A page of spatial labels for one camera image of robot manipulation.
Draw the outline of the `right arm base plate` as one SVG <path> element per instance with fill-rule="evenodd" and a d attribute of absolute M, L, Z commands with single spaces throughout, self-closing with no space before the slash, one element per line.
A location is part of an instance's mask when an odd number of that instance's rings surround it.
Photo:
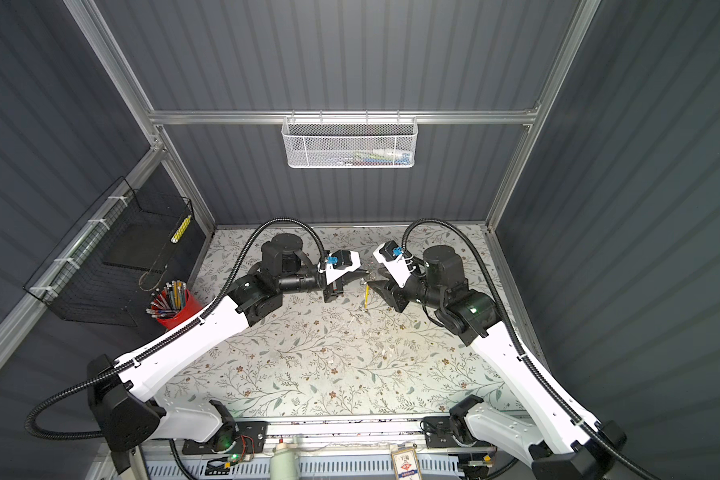
<path fill-rule="evenodd" d="M 420 420 L 419 427 L 424 434 L 428 448 L 468 448 L 476 441 L 465 443 L 459 440 L 451 428 L 448 416 L 427 416 Z"/>

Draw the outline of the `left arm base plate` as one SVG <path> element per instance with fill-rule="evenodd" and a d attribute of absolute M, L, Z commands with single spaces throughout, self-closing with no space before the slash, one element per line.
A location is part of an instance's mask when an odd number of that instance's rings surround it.
<path fill-rule="evenodd" d="M 237 422 L 235 427 L 223 426 L 209 441 L 186 440 L 183 455 L 254 455 L 264 450 L 269 424 L 264 421 Z"/>

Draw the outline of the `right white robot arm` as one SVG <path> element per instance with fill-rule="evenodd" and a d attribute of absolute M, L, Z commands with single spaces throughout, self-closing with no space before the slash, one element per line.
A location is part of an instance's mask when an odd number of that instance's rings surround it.
<path fill-rule="evenodd" d="M 395 311 L 410 304 L 434 312 L 435 322 L 457 336 L 501 377 L 529 414 L 522 421 L 469 395 L 449 411 L 455 439 L 484 441 L 528 466 L 538 479 L 602 479 L 615 464 L 626 435 L 602 423 L 575 401 L 522 341 L 514 341 L 496 301 L 470 288 L 460 255 L 448 245 L 427 248 L 416 261 L 395 241 L 374 258 L 389 278 L 371 287 Z"/>

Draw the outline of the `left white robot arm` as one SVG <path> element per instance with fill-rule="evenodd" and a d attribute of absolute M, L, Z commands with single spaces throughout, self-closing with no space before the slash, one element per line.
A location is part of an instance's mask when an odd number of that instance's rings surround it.
<path fill-rule="evenodd" d="M 203 308 L 114 361 L 101 357 L 90 363 L 91 374 L 133 364 L 88 390 L 89 406 L 110 450 L 127 452 L 155 439 L 206 443 L 218 453 L 238 448 L 241 434 L 220 401 L 161 399 L 161 388 L 207 351 L 279 309 L 285 295 L 319 291 L 330 302 L 365 273 L 356 251 L 330 252 L 318 265 L 305 255 L 299 236 L 277 234 L 262 245 L 260 261 L 224 288 L 216 308 Z"/>

